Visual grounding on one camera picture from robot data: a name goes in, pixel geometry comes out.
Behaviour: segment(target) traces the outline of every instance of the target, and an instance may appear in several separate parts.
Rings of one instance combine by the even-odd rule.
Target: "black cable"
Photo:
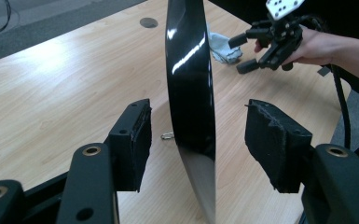
[[[5,4],[7,6],[7,22],[5,23],[5,25],[0,29],[0,32],[4,31],[7,26],[8,26],[8,23],[10,22],[10,18],[11,18],[11,5],[10,3],[8,2],[8,0],[4,0],[5,1]]]
[[[309,15],[300,18],[301,20],[309,20],[313,26],[315,26],[315,30],[324,32],[324,33],[330,33],[329,28],[323,22],[323,20],[315,15]],[[336,85],[339,105],[341,106],[341,112],[342,112],[342,118],[344,121],[344,147],[347,149],[351,148],[351,121],[348,111],[348,105],[347,101],[345,100],[344,90],[342,89],[342,83],[341,83],[341,75],[339,74],[339,69],[333,65],[331,66],[331,72],[333,73],[334,83]]]

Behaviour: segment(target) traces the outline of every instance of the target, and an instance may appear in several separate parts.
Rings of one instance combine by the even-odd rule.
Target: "human hand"
[[[317,32],[311,29],[303,28],[302,41],[300,46],[292,55],[287,58],[283,64],[287,63],[309,63],[324,65],[332,62],[333,35]],[[258,41],[255,42],[255,52],[258,53],[263,48]]]

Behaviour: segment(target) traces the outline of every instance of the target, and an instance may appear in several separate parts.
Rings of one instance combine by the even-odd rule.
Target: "glossy black curved panel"
[[[214,90],[202,0],[169,0],[165,50],[176,145],[214,161]]]

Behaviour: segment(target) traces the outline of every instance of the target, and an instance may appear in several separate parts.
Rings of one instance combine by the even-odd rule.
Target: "wooden table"
[[[234,36],[250,26],[205,1],[211,32]],[[174,141],[165,73],[167,1],[149,0],[0,60],[0,179],[25,189],[69,169],[73,153],[102,142],[125,107],[150,98],[153,143],[141,192],[120,192],[122,223],[204,223]],[[159,26],[142,27],[154,18]],[[260,57],[254,42],[242,60]],[[243,135],[250,98],[277,105],[328,143],[340,108],[331,75],[296,64],[245,76],[213,59],[216,114],[216,223],[296,223],[299,194],[274,191]]]

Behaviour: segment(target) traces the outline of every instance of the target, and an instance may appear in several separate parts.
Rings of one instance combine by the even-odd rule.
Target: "gray cloth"
[[[220,63],[235,63],[238,61],[238,58],[242,56],[240,47],[234,49],[229,47],[229,38],[217,33],[209,32],[209,29],[208,40],[212,55]]]

